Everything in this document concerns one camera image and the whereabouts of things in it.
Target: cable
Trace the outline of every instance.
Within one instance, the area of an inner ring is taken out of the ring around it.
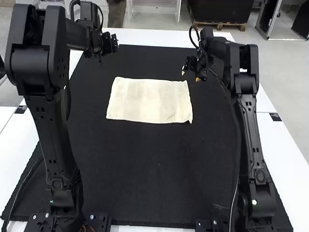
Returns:
[[[103,12],[101,10],[101,8],[98,6],[98,10],[100,11],[101,15],[102,15],[102,22],[101,22],[101,25],[100,25],[100,28],[98,30],[98,32],[101,32],[102,31],[102,28],[103,28],[103,21],[104,21],[104,16],[103,16]]]
[[[235,201],[235,197],[236,197],[237,187],[238,187],[238,178],[237,178],[237,181],[236,181],[236,188],[235,188],[234,197],[233,197],[232,205],[231,205],[230,222],[229,222],[229,232],[231,232],[232,212],[233,212],[233,206],[234,206],[234,201]]]
[[[40,163],[43,161],[43,156],[40,156],[38,158],[38,160],[32,165],[32,167],[30,168],[30,171],[28,172],[28,174],[26,175],[25,179],[23,180],[23,182],[20,184],[20,187],[16,193],[16,196],[15,196],[15,199],[14,199],[14,202],[12,204],[12,208],[10,210],[10,213],[8,215],[8,218],[4,220],[4,223],[3,223],[3,226],[2,226],[2,229],[1,231],[2,232],[7,232],[7,227],[9,225],[9,221],[10,221],[10,218],[11,218],[11,214],[12,212],[15,210],[15,203],[19,197],[19,194],[24,190],[26,184],[28,183],[28,181],[30,180],[30,178],[32,177],[33,173],[35,172],[35,170],[39,167]]]
[[[191,37],[191,32],[192,32],[192,29],[195,30],[196,34],[197,34],[197,39],[198,41],[201,40],[199,34],[198,34],[198,30],[194,27],[194,26],[191,26],[190,29],[189,29],[189,38],[190,38],[190,41],[191,43],[193,44],[193,46],[196,48],[196,49],[199,49],[199,47],[195,44],[195,42],[193,41],[192,37]]]

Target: wooden pallet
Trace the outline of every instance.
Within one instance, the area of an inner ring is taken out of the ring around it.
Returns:
[[[199,21],[196,21],[193,17],[193,13],[192,13],[192,10],[189,6],[189,4],[187,4],[187,7],[188,7],[188,11],[189,11],[189,15],[190,15],[190,18],[191,18],[191,21],[192,21],[192,25],[194,27],[202,27],[202,26],[209,26],[209,25],[214,25],[217,27],[217,30],[222,30],[222,27],[223,26],[237,26],[239,27],[239,30],[240,31],[245,31],[246,30],[246,26],[247,26],[247,23],[230,23],[230,22],[199,22]]]

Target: black mat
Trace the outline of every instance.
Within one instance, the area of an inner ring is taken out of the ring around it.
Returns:
[[[84,211],[107,211],[113,224],[193,228],[197,218],[210,218],[212,203],[230,208],[239,163],[235,126],[215,79],[196,83],[192,74],[181,76],[186,56],[195,54],[193,49],[122,45],[103,65],[81,58],[70,81],[68,124],[84,184]],[[107,120],[117,76],[187,79],[193,123]],[[40,154],[37,146],[23,175]],[[44,212],[49,202],[44,188],[42,165],[12,218],[27,220]],[[2,217],[11,205],[12,198]]]

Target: black box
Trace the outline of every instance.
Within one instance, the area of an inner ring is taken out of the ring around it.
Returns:
[[[188,0],[198,22],[247,23],[254,0]]]

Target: black robotic arm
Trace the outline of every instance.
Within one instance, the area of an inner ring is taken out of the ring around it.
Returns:
[[[82,179],[66,123],[70,110],[69,48],[100,60],[117,52],[118,43],[115,34],[101,32],[97,5],[76,0],[71,8],[76,4],[81,7],[81,19],[76,22],[66,18],[63,7],[38,10],[33,5],[16,4],[13,8],[5,70],[34,118],[49,193],[48,211],[36,214],[40,223],[30,220],[25,231],[47,227],[50,231],[77,232],[87,225],[82,213]],[[108,230],[111,220],[105,213],[97,215],[102,225],[92,227]]]
[[[203,81],[210,76],[217,78],[230,96],[240,126],[239,218],[236,229],[277,231],[272,222],[276,212],[275,188],[264,161],[256,118],[258,48],[256,45],[243,45],[224,37],[214,37],[212,28],[203,29],[198,40],[199,46],[193,42],[198,49],[197,56],[187,57],[183,74],[193,71]],[[223,69],[217,69],[216,59],[224,63]]]

